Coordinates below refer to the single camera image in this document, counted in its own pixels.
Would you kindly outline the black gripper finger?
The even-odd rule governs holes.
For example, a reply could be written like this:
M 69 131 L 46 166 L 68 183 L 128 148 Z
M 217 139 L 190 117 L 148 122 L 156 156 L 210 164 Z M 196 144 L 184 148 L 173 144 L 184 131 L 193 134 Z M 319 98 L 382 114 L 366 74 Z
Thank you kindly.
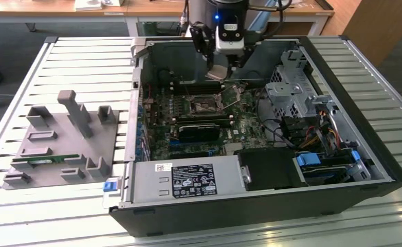
M 190 27 L 190 34 L 194 49 L 206 59 L 206 67 L 210 70 L 214 64 L 214 33 L 206 24 L 194 22 Z
M 243 47 L 242 55 L 226 55 L 228 58 L 228 70 L 235 71 L 237 68 L 242 68 L 253 54 L 253 47 Z

